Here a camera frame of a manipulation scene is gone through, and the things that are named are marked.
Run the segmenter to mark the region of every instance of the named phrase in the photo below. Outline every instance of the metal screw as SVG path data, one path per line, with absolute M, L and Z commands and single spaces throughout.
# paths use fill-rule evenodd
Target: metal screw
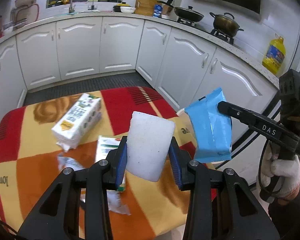
M 99 165 L 100 166 L 106 166 L 107 164 L 108 164 L 107 160 L 101 160 L 101 161 L 99 161 Z
M 63 170 L 63 174 L 66 174 L 66 175 L 70 174 L 71 172 L 72 172 L 72 169 L 71 169 L 71 168 L 65 168 L 65 169 Z
M 233 175 L 233 174 L 234 174 L 234 170 L 231 169 L 231 168 L 227 168 L 227 169 L 226 169 L 226 174 L 228 174 L 228 175 Z
M 199 162 L 196 161 L 196 160 L 191 160 L 191 161 L 189 161 L 189 164 L 190 164 L 191 166 L 198 166 L 198 165 L 199 165 Z

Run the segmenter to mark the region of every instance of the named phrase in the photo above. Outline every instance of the gray floor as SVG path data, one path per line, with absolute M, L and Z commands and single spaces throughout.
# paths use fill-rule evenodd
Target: gray floor
M 27 93 L 24 106 L 40 103 L 46 100 L 121 87 L 150 87 L 150 84 L 137 72 L 118 74 L 106 77 L 91 78 L 69 84 L 47 88 L 33 93 Z

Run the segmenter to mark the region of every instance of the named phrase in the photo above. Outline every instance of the cooking oil bottle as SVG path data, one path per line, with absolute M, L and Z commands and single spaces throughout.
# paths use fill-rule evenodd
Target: cooking oil bottle
M 262 60 L 262 65 L 274 75 L 279 71 L 286 55 L 283 38 L 277 34 L 275 36 L 276 39 L 270 41 L 267 53 Z

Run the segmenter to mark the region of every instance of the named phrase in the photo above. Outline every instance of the stove burner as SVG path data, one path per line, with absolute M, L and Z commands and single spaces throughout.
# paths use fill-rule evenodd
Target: stove burner
M 213 29 L 210 34 L 233 45 L 234 39 L 221 30 Z
M 178 18 L 177 22 L 181 23 L 181 24 L 184 24 L 184 25 L 187 25 L 187 26 L 190 26 L 190 27 L 194 27 L 194 25 L 195 25 L 194 22 L 183 19 L 183 18 L 180 18 L 180 17 Z

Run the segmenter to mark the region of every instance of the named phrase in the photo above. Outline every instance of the gloved hand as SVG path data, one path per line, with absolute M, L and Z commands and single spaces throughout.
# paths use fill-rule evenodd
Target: gloved hand
M 261 183 L 266 187 L 270 184 L 270 178 L 274 175 L 284 176 L 284 183 L 281 190 L 276 194 L 276 197 L 292 200 L 298 195 L 300 188 L 300 162 L 297 155 L 294 156 L 293 161 L 272 161 L 272 154 L 279 154 L 279 151 L 280 146 L 268 142 L 261 163 Z

